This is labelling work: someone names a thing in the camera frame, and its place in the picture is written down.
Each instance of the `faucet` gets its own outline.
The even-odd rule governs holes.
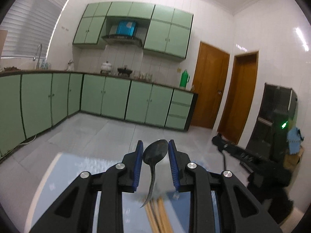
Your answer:
[[[38,45],[38,48],[37,48],[36,54],[35,54],[35,56],[34,56],[34,58],[33,58],[33,61],[36,60],[36,56],[37,56],[37,54],[38,54],[39,48],[40,48],[40,52],[39,52],[39,57],[38,57],[38,62],[37,62],[36,70],[39,69],[39,62],[40,62],[40,57],[41,57],[41,52],[42,52],[42,44],[39,44],[39,45]]]

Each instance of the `countertop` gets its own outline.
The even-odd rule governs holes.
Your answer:
[[[144,83],[159,85],[159,86],[168,87],[168,88],[171,88],[171,89],[178,89],[178,90],[182,90],[182,91],[185,91],[185,92],[190,92],[190,93],[197,94],[197,93],[191,92],[190,90],[187,90],[187,89],[181,89],[179,87],[172,87],[172,86],[168,86],[168,85],[165,85],[165,84],[160,84],[160,83],[156,83],[156,82],[148,82],[148,81],[145,81],[145,80],[134,79],[134,78],[129,78],[129,77],[125,77],[125,76],[107,75],[107,74],[101,74],[101,73],[85,73],[85,72],[78,72],[78,71],[64,71],[64,70],[15,70],[15,71],[2,71],[2,72],[0,72],[0,77],[9,76],[9,75],[18,75],[18,74],[51,74],[51,73],[77,73],[77,74],[90,74],[90,75],[106,76],[106,77],[113,77],[113,78],[121,78],[121,79],[140,81],[140,82],[144,82]]]

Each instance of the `green thermos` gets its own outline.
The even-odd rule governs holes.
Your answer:
[[[185,88],[187,83],[189,82],[189,79],[190,79],[190,76],[187,72],[187,69],[185,69],[184,72],[181,74],[179,87]]]

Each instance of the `tiled floor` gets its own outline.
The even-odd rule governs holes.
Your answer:
[[[0,164],[0,202],[16,227],[23,232],[29,206],[41,178],[57,153],[121,161],[134,151],[138,140],[144,148],[158,139],[174,139],[179,151],[212,172],[223,170],[223,158],[212,145],[215,131],[191,126],[177,132],[78,113],[21,147]],[[227,168],[242,183],[247,172],[227,156]]]

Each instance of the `white cable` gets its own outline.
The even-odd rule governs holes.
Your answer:
[[[34,137],[33,140],[31,140],[31,141],[29,141],[29,142],[27,142],[27,143],[20,143],[19,145],[26,145],[26,144],[29,144],[29,143],[33,142],[33,141],[36,139],[36,136],[37,136],[37,135],[35,135],[35,137]]]

